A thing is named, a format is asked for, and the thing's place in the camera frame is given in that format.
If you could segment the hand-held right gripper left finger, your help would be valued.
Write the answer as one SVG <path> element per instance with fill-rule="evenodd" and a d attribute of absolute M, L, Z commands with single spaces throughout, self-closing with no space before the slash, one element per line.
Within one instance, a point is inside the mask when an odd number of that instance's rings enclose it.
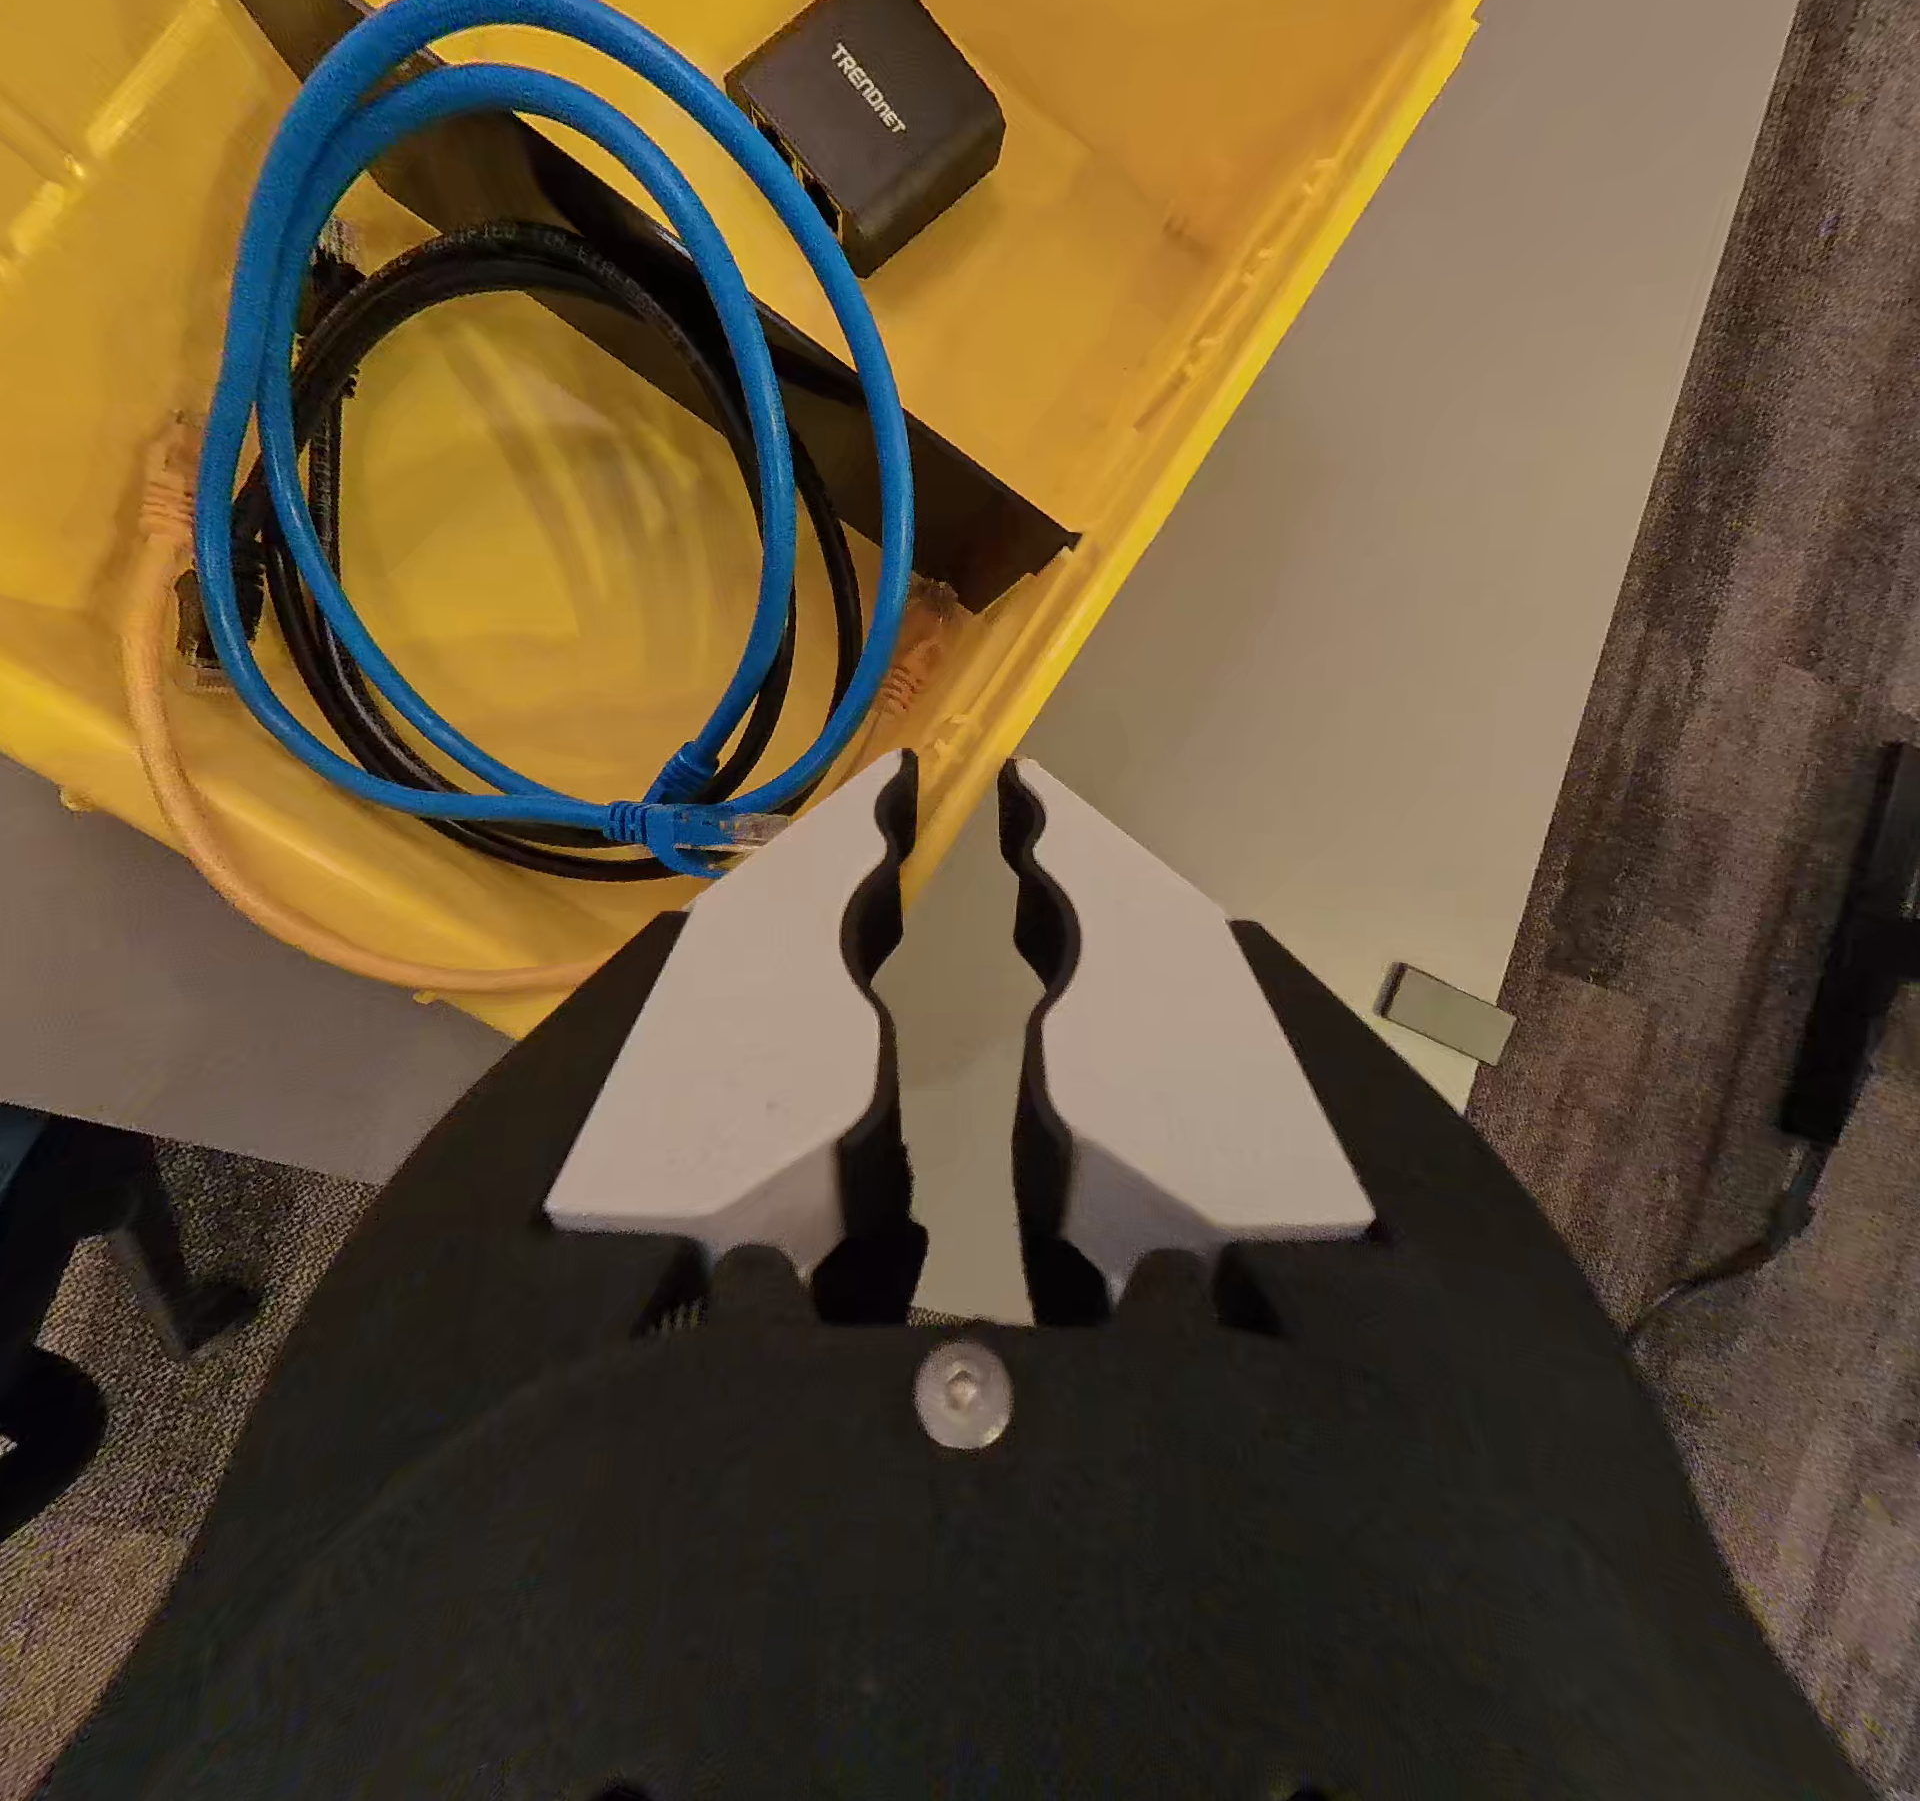
<path fill-rule="evenodd" d="M 546 1193 L 563 1232 L 829 1257 L 909 1223 L 896 1036 L 919 759 L 894 749 L 715 882 Z"/>

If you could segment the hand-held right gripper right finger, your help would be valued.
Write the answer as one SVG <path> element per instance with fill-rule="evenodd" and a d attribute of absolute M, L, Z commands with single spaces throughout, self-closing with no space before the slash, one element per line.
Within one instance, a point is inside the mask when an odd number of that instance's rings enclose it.
<path fill-rule="evenodd" d="M 1027 759 L 996 779 L 1040 983 L 1016 1107 L 1031 1255 L 1359 1240 L 1375 1206 L 1224 908 Z"/>

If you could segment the black ethernet splitter box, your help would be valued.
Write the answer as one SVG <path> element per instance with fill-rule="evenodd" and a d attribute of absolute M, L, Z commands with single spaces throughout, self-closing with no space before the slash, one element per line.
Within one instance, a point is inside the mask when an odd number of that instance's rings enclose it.
<path fill-rule="evenodd" d="M 846 255 L 874 278 L 996 171 L 996 92 L 924 0 L 812 0 L 728 70 Z"/>

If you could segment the yellow plastic bin with divider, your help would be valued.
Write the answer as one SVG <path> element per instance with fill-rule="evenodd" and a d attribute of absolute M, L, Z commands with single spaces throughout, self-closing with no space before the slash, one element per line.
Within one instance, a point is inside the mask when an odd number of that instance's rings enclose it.
<path fill-rule="evenodd" d="M 389 0 L 365 0 L 372 10 Z M 720 85 L 812 0 L 599 0 Z M 982 613 L 915 573 L 898 680 L 846 721 L 808 798 L 835 669 L 872 635 L 883 547 L 848 530 L 865 601 L 836 659 L 827 568 L 797 519 L 795 659 L 739 787 L 793 809 L 887 749 L 919 753 L 936 862 L 996 781 L 1226 422 L 1428 115 L 1482 0 L 924 0 L 996 92 L 996 171 L 859 279 L 902 403 L 1078 542 Z M 584 40 L 520 15 L 417 42 L 387 83 L 515 64 L 623 115 L 700 203 L 756 309 L 848 364 L 777 205 L 698 117 Z M 311 768 L 178 637 L 191 482 L 142 517 L 155 444 L 213 414 L 232 272 L 294 72 L 238 0 L 4 0 L 4 759 L 180 850 L 129 716 L 125 650 L 228 882 L 324 959 L 458 995 L 447 974 L 573 983 L 700 890 L 576 880 L 475 852 Z M 591 135 L 546 135 L 664 227 Z M 434 233 L 372 167 L 324 218 L 367 278 Z M 451 731 L 550 798 L 651 800 L 730 695 L 762 592 L 745 461 L 707 420 L 677 328 L 601 298 L 464 294 L 348 364 L 337 562 L 372 645 Z M 524 1034 L 552 991 L 457 1006 Z"/>

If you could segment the black bin divider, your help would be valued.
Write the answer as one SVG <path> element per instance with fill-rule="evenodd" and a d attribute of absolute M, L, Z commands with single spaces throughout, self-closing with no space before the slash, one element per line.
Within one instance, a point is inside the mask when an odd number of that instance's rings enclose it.
<path fill-rule="evenodd" d="M 365 0 L 238 0 L 275 53 L 305 79 L 372 8 Z M 700 276 L 672 235 L 524 122 L 477 115 L 434 124 L 372 163 L 384 190 L 434 233 L 543 225 L 584 238 L 640 283 L 724 364 L 722 328 Z M 853 532 L 879 538 L 874 444 L 848 364 L 760 306 L 784 414 Z M 1078 538 L 996 474 L 906 418 L 915 491 L 913 570 L 982 613 Z"/>

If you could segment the black office chair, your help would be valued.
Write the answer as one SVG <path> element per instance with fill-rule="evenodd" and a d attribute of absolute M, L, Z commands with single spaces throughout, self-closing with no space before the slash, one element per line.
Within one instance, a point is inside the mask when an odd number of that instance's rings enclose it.
<path fill-rule="evenodd" d="M 245 1330 L 260 1292 L 183 1264 L 180 1219 L 152 1137 L 2 1107 L 2 1538 L 84 1474 L 108 1427 L 103 1391 L 36 1335 L 75 1253 L 105 1240 L 168 1358 Z"/>

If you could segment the grey metal bracket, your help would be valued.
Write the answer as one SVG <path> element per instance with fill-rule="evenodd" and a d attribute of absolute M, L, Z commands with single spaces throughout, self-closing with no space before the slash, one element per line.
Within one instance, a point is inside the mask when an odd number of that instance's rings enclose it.
<path fill-rule="evenodd" d="M 1403 961 L 1388 967 L 1375 1017 L 1476 1068 L 1497 1068 L 1516 1030 L 1506 1010 Z"/>

